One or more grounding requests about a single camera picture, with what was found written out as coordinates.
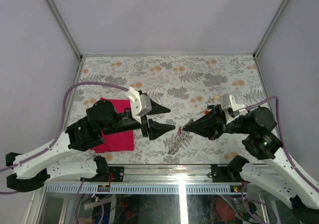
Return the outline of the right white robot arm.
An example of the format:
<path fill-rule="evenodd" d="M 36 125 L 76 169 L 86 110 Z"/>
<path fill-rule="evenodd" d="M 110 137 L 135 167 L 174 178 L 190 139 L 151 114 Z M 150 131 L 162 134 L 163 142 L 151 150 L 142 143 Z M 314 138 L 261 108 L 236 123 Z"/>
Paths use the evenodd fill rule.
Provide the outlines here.
<path fill-rule="evenodd" d="M 202 118 L 187 124 L 183 130 L 210 140 L 221 135 L 245 134 L 242 144 L 248 153 L 271 167 L 280 178 L 264 172 L 246 158 L 236 155 L 227 165 L 232 181 L 244 180 L 264 189 L 282 201 L 293 215 L 304 224 L 319 222 L 319 183 L 309 176 L 287 153 L 284 144 L 273 133 L 278 125 L 266 107 L 230 114 L 220 105 Z"/>

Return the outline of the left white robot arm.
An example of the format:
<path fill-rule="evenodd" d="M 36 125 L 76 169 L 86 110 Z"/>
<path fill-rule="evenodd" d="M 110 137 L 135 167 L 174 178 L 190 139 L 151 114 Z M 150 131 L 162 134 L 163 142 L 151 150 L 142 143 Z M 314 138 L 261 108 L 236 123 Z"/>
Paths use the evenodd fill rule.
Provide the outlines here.
<path fill-rule="evenodd" d="M 127 95 L 130 107 L 118 113 L 110 100 L 99 100 L 87 109 L 86 116 L 68 126 L 53 145 L 45 144 L 25 154 L 11 152 L 5 156 L 6 165 L 13 170 L 6 186 L 16 192 L 37 190 L 50 181 L 81 180 L 111 182 L 112 175 L 104 157 L 62 163 L 61 160 L 104 143 L 106 135 L 141 130 L 149 140 L 155 140 L 175 127 L 149 119 L 149 115 L 169 113 L 170 109 L 154 102 L 146 93 Z"/>

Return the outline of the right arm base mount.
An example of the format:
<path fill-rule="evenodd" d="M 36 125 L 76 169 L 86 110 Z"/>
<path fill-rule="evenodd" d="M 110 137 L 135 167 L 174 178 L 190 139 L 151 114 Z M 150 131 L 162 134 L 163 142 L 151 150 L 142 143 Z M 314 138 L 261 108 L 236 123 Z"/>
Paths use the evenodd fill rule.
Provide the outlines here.
<path fill-rule="evenodd" d="M 237 155 L 226 166 L 211 164 L 207 177 L 213 183 L 243 182 L 240 172 L 246 163 L 249 163 L 248 159 Z"/>

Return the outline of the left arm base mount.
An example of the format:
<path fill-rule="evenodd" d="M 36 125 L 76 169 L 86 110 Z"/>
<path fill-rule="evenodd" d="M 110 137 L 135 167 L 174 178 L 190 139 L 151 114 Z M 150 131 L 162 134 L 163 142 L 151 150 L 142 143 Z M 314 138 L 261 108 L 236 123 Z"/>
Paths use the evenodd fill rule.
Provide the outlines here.
<path fill-rule="evenodd" d="M 102 156 L 95 156 L 94 161 L 97 165 L 96 175 L 92 178 L 92 182 L 123 182 L 124 171 L 123 166 L 109 167 L 107 161 Z"/>

